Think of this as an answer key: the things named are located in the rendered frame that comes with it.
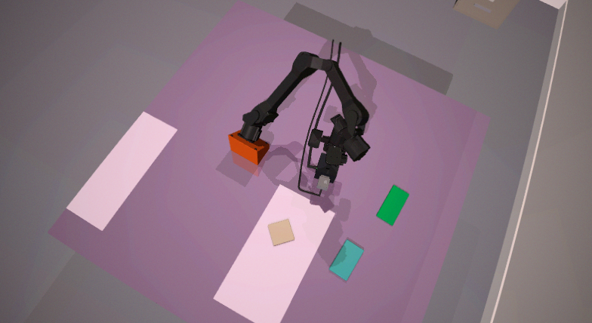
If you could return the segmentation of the green rectangular block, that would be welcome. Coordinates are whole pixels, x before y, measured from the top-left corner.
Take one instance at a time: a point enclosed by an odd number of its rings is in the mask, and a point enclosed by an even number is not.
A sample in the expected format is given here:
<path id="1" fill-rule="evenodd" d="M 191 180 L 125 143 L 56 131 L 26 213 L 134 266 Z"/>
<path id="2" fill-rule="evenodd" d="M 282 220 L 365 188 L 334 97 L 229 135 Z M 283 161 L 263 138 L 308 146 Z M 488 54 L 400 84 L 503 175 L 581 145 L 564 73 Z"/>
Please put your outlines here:
<path id="1" fill-rule="evenodd" d="M 390 225 L 393 225 L 408 196 L 409 194 L 407 192 L 404 192 L 397 186 L 393 185 L 376 216 L 380 217 Z"/>

